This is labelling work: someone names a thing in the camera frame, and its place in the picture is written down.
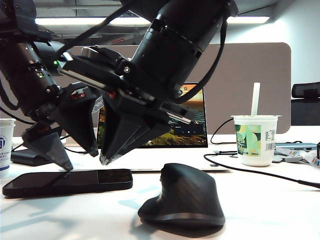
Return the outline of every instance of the plastic cup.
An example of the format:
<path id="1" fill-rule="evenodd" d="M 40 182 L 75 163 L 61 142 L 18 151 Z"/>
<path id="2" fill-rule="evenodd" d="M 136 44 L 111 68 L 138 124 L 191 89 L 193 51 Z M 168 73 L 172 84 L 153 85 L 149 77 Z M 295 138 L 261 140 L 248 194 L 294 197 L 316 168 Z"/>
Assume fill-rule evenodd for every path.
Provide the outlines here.
<path id="1" fill-rule="evenodd" d="M 15 119 L 0 118 L 0 177 L 9 172 Z"/>
<path id="2" fill-rule="evenodd" d="M 240 162 L 254 167 L 270 165 L 274 158 L 278 116 L 236 115 L 232 117 Z"/>

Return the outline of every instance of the black ergonomic mouse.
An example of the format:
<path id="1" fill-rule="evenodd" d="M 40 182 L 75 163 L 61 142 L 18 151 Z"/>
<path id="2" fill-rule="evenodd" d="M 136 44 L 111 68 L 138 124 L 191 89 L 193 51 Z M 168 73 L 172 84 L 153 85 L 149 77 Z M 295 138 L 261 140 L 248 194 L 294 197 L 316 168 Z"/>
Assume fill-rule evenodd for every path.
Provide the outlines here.
<path id="1" fill-rule="evenodd" d="M 191 166 L 168 163 L 161 170 L 160 181 L 160 195 L 147 200 L 138 211 L 142 222 L 186 229 L 224 225 L 213 177 Z"/>

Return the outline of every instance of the white wall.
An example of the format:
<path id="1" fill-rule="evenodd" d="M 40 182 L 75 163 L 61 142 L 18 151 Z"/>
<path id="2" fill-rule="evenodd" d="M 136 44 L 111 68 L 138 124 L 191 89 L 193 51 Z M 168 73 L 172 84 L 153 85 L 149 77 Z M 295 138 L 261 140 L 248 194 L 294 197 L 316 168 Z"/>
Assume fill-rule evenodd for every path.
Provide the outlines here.
<path id="1" fill-rule="evenodd" d="M 219 43 L 217 34 L 211 43 Z M 320 82 L 320 0 L 296 0 L 276 21 L 227 32 L 226 43 L 284 42 L 291 48 L 291 84 Z"/>

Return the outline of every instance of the smartphone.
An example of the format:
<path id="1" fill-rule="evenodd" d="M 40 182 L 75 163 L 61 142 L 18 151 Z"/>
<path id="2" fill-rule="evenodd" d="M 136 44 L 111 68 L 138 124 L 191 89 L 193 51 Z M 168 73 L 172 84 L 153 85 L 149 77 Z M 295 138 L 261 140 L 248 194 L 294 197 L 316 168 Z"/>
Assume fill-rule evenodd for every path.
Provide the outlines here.
<path id="1" fill-rule="evenodd" d="M 2 188 L 9 198 L 101 193 L 130 189 L 129 169 L 25 173 Z"/>

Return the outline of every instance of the ceiling light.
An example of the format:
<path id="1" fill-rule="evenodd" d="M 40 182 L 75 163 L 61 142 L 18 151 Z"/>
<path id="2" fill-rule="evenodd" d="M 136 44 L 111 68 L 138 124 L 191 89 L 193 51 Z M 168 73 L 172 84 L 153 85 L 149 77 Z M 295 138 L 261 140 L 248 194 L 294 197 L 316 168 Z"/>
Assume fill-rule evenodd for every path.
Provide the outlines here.
<path id="1" fill-rule="evenodd" d="M 97 25 L 104 17 L 43 17 L 36 18 L 35 23 L 43 26 Z M 118 17 L 109 26 L 114 27 L 148 27 L 150 22 L 142 17 Z"/>
<path id="2" fill-rule="evenodd" d="M 236 16 L 227 19 L 228 24 L 264 24 L 269 16 Z"/>

